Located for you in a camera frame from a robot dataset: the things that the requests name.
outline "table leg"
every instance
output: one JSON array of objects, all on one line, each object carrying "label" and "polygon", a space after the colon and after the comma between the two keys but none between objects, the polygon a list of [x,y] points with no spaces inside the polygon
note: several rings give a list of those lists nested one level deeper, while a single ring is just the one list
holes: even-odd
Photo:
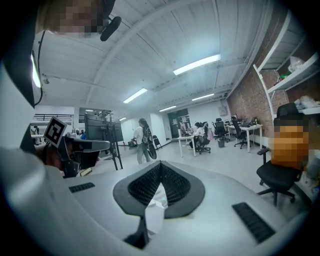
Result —
[{"label": "table leg", "polygon": [[250,153],[250,135],[249,135],[249,130],[246,130],[246,141],[248,145],[248,153]]},{"label": "table leg", "polygon": [[192,138],[191,140],[192,140],[192,145],[193,145],[193,156],[196,157],[196,145],[195,145],[195,140],[194,140],[194,138]]},{"label": "table leg", "polygon": [[184,155],[182,154],[182,147],[181,147],[181,140],[179,139],[179,147],[180,147],[180,153],[181,153],[181,157],[183,158]]},{"label": "table leg", "polygon": [[262,150],[262,127],[260,127],[259,130],[260,130],[260,149]]}]

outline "long hair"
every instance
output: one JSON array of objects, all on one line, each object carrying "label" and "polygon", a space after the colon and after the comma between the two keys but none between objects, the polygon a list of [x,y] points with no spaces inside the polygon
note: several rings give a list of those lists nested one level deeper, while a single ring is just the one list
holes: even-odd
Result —
[{"label": "long hair", "polygon": [[139,123],[142,124],[144,128],[146,128],[146,129],[149,128],[149,125],[148,125],[146,119],[140,118]]}]

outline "woman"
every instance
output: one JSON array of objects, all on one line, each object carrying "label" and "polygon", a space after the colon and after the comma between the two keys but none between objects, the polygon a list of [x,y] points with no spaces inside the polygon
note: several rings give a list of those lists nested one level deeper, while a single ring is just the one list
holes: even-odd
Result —
[{"label": "woman", "polygon": [[[201,135],[201,132],[202,132],[202,125],[201,125],[201,123],[196,122],[196,123],[194,124],[194,126],[196,127],[196,131],[195,131],[195,133],[193,134],[193,135],[194,135],[193,141],[194,141],[194,145],[196,145],[197,141],[199,140],[198,136],[200,136],[200,135]],[[193,146],[193,144],[192,144],[192,141],[189,143],[189,145],[190,145],[190,147],[191,147],[192,149],[194,148],[194,146]]]},{"label": "woman", "polygon": [[149,125],[147,121],[144,118],[139,119],[139,127],[135,129],[133,137],[136,138],[136,143],[138,144],[138,150],[137,150],[137,160],[139,165],[142,164],[142,155],[144,154],[145,159],[147,162],[150,162],[149,153],[147,151],[148,145],[143,143],[143,137],[144,137],[144,129],[147,131],[149,128]]}]

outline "chair armrest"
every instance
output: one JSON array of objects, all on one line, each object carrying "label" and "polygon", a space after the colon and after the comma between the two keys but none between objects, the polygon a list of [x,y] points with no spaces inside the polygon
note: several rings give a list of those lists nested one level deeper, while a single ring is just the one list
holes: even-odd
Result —
[{"label": "chair armrest", "polygon": [[260,151],[258,151],[258,155],[261,156],[261,155],[265,155],[267,152],[269,151],[268,148],[263,148],[261,149]]}]

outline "gray pants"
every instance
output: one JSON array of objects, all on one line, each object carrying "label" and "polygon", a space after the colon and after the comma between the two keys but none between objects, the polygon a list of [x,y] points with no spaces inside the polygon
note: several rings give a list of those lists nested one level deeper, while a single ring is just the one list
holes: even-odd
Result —
[{"label": "gray pants", "polygon": [[138,154],[136,155],[136,159],[138,160],[139,165],[142,164],[142,154],[144,154],[147,162],[150,162],[150,156],[147,151],[147,145],[144,143],[138,144]]}]

